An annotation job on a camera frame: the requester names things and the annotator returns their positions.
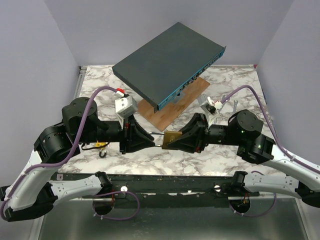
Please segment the large brass padlock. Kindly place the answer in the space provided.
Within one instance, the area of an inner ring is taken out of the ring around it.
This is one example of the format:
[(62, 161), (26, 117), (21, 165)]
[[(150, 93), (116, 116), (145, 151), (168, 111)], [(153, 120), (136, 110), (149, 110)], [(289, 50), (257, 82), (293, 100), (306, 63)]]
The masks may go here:
[(172, 148), (169, 147), (169, 144), (183, 135), (181, 131), (169, 131), (169, 130), (166, 130), (164, 132), (149, 131), (148, 134), (163, 136), (162, 144), (154, 145), (155, 147), (162, 148), (163, 150), (172, 150)]

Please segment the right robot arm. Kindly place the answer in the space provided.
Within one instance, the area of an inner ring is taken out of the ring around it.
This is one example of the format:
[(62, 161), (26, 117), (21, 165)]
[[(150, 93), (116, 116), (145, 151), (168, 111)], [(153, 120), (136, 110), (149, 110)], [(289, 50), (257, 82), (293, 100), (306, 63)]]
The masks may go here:
[(227, 125), (210, 125), (203, 114), (196, 113), (183, 127), (181, 135), (167, 143), (170, 150), (201, 153), (208, 145), (237, 146), (237, 156), (255, 165), (263, 165), (283, 173), (282, 176), (258, 177), (236, 172), (230, 191), (241, 196), (245, 192), (271, 192), (301, 199), (305, 204), (320, 206), (320, 167), (297, 156), (262, 134), (263, 121), (249, 110), (230, 117)]

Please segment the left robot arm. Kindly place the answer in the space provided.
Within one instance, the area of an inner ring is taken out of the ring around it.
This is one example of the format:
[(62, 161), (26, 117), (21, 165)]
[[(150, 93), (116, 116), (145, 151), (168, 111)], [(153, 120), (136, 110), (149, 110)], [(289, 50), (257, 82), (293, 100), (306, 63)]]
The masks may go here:
[(0, 189), (1, 217), (7, 222), (39, 218), (60, 202), (78, 197), (107, 197), (113, 184), (104, 172), (70, 182), (52, 181), (52, 175), (72, 157), (80, 144), (119, 143), (122, 154), (155, 146), (154, 138), (136, 121), (133, 113), (124, 122), (102, 121), (93, 98), (79, 97), (62, 109), (62, 121), (47, 127), (34, 143), (19, 177)]

